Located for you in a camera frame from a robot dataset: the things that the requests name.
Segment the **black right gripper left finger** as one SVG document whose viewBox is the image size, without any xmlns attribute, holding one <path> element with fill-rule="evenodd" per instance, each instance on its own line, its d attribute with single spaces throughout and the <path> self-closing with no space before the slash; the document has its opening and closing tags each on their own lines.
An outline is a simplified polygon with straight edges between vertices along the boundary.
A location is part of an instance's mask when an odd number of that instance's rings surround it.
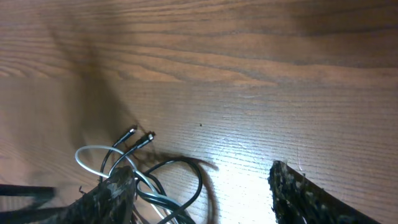
<svg viewBox="0 0 398 224">
<path fill-rule="evenodd" d="M 132 168 L 113 170 L 111 176 L 71 205 L 39 224 L 130 224 L 136 184 Z"/>
</svg>

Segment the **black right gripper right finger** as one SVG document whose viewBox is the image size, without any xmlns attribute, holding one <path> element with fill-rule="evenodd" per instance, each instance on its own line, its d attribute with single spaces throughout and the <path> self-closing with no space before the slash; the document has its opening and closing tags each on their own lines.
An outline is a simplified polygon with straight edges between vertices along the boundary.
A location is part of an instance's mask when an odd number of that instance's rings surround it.
<svg viewBox="0 0 398 224">
<path fill-rule="evenodd" d="M 268 183 L 278 224 L 378 224 L 282 161 L 274 161 Z"/>
</svg>

